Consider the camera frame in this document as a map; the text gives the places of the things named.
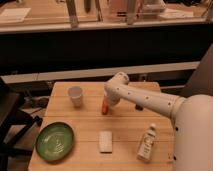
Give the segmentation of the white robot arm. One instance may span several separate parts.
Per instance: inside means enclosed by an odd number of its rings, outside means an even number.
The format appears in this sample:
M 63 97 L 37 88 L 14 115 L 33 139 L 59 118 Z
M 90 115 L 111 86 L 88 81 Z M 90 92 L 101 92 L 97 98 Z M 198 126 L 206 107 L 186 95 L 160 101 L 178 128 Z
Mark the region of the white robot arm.
M 125 99 L 170 119 L 174 129 L 173 171 L 213 171 L 213 96 L 190 97 L 129 86 L 118 72 L 104 84 L 108 106 Z

